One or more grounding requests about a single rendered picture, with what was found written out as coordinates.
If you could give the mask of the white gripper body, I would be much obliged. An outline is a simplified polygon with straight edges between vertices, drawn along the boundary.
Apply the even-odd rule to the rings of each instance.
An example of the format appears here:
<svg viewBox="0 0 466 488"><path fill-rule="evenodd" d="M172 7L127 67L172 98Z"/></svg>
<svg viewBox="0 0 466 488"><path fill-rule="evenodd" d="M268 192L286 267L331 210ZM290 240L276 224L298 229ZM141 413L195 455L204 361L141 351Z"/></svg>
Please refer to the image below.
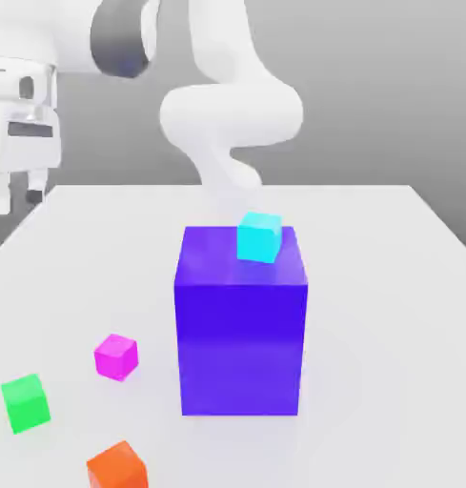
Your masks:
<svg viewBox="0 0 466 488"><path fill-rule="evenodd" d="M0 111L0 173L20 173L60 166L59 117L44 111L36 120Z"/></svg>

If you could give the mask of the small magenta cube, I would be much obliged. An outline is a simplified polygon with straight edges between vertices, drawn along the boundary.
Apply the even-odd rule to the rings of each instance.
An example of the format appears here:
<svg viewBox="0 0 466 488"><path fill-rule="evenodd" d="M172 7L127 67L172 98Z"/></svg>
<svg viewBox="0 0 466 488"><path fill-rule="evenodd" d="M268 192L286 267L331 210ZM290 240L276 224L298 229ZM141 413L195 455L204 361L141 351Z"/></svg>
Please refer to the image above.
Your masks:
<svg viewBox="0 0 466 488"><path fill-rule="evenodd" d="M139 364L137 342L117 334L110 334L93 354L96 372L120 382Z"/></svg>

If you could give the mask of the small green cube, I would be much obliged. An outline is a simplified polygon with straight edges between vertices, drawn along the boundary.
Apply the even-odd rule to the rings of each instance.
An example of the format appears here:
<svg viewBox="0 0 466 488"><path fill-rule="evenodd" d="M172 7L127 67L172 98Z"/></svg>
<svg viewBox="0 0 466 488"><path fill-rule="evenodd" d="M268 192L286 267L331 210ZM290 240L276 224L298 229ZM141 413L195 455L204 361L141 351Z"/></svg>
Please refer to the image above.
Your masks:
<svg viewBox="0 0 466 488"><path fill-rule="evenodd" d="M1 391L15 435L51 420L47 396L38 374L3 383Z"/></svg>

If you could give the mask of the small cyan cube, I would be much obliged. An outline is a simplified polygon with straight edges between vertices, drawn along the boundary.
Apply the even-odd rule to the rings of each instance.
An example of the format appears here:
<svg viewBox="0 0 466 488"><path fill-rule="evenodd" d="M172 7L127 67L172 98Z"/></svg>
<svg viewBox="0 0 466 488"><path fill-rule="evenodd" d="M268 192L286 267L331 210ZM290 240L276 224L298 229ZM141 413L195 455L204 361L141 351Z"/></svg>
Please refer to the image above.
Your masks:
<svg viewBox="0 0 466 488"><path fill-rule="evenodd" d="M237 226L236 234L238 259L273 264L282 243L282 217L247 212Z"/></svg>

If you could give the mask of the small orange cube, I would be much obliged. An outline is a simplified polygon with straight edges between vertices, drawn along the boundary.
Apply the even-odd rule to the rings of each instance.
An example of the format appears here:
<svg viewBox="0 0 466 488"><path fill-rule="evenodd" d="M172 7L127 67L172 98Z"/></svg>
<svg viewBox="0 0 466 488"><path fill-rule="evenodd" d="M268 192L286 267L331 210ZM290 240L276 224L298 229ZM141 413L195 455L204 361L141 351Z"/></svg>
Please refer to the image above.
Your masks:
<svg viewBox="0 0 466 488"><path fill-rule="evenodd" d="M126 440L89 459L87 468L91 488L149 488L147 467Z"/></svg>

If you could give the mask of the large purple box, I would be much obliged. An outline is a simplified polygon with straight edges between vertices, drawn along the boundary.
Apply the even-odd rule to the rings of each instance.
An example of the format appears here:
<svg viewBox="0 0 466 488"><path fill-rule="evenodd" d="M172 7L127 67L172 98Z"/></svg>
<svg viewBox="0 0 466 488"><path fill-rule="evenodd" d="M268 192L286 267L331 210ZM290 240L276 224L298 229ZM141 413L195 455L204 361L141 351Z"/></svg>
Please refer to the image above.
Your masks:
<svg viewBox="0 0 466 488"><path fill-rule="evenodd" d="M266 264L237 259L233 227L186 227L174 279L183 415L296 415L307 300L293 228Z"/></svg>

